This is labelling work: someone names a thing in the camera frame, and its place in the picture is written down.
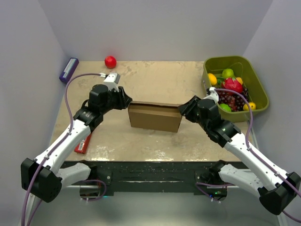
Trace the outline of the brown cardboard box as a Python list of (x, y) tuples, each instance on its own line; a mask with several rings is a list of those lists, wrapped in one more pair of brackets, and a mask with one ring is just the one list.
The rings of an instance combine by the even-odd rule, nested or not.
[(133, 128), (178, 132), (182, 115), (178, 104), (132, 101), (128, 107)]

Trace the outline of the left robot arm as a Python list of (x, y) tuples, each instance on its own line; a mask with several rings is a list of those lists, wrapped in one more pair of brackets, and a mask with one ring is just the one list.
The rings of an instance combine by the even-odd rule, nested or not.
[(65, 159), (103, 122), (107, 112), (127, 109), (131, 102), (122, 86), (94, 85), (64, 133), (35, 159), (21, 163), (22, 188), (45, 202), (53, 201), (63, 188), (65, 179), (58, 172)]

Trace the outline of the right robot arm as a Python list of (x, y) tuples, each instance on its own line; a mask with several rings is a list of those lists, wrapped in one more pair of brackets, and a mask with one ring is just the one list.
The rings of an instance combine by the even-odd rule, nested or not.
[(178, 109), (182, 116), (199, 124), (213, 142), (238, 157), (253, 173), (252, 176), (248, 175), (224, 163), (210, 172), (209, 178), (213, 184), (226, 182), (252, 193), (274, 215), (284, 212), (300, 194), (301, 177), (295, 172), (288, 173), (281, 169), (249, 143), (235, 124), (221, 117), (213, 99), (194, 96)]

